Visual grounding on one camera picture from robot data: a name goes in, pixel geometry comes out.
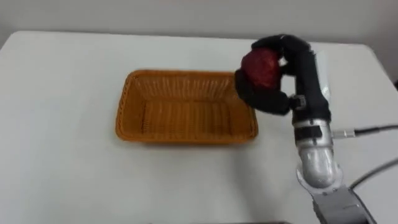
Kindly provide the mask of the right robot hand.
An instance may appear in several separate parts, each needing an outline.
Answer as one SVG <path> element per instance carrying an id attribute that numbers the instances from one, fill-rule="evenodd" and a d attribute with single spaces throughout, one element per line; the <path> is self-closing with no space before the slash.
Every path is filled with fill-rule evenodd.
<path id="1" fill-rule="evenodd" d="M 315 54 L 310 44 L 294 35 L 278 34 L 261 38 L 251 50 L 267 49 L 287 63 L 279 67 L 267 87 L 256 87 L 248 72 L 240 67 L 234 73 L 235 89 L 240 99 L 259 111 L 284 116 L 293 111 L 293 122 L 307 119 L 331 121 L 329 102 L 323 96 L 317 72 Z M 287 96 L 280 89 L 282 75 L 295 78 L 295 95 Z"/>

